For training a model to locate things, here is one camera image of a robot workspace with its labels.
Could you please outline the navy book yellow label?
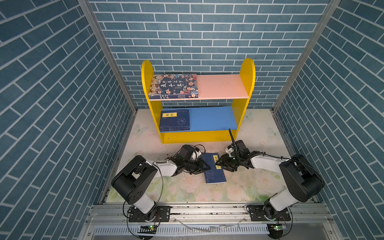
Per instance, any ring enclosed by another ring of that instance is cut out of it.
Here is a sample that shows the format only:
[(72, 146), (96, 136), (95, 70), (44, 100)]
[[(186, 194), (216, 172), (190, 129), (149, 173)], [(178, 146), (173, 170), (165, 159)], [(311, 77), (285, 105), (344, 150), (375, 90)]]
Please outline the navy book yellow label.
[(190, 111), (187, 109), (162, 111), (160, 128), (190, 128)]

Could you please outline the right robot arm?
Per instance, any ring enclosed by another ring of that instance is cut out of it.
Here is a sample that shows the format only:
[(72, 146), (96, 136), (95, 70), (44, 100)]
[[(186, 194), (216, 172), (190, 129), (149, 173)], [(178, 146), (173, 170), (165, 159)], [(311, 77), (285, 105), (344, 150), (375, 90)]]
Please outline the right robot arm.
[(288, 207), (296, 203), (305, 203), (317, 195), (325, 185), (321, 174), (301, 154), (284, 158), (260, 151), (251, 152), (241, 140), (233, 141), (225, 151), (216, 165), (226, 171), (235, 172), (242, 166), (282, 175), (286, 188), (266, 200), (262, 208), (264, 219), (268, 221), (275, 221)]

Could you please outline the colourful illustrated history book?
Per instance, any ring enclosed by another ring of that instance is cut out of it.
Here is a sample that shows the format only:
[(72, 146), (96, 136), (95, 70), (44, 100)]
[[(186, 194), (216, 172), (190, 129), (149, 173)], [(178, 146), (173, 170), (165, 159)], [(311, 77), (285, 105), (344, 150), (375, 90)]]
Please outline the colourful illustrated history book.
[(149, 99), (195, 99), (199, 96), (197, 75), (153, 75)]

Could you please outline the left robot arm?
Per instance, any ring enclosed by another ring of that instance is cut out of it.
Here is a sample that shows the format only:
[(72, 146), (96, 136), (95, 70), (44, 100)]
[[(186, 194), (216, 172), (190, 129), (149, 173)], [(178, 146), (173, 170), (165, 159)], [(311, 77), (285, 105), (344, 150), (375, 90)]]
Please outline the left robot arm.
[(138, 211), (140, 222), (151, 222), (158, 216), (159, 200), (154, 201), (146, 191), (154, 178), (174, 177), (186, 171), (198, 175), (210, 170), (202, 157), (188, 160), (181, 155), (168, 158), (163, 163), (146, 160), (143, 156), (134, 157), (112, 180), (112, 187), (124, 199), (124, 202)]

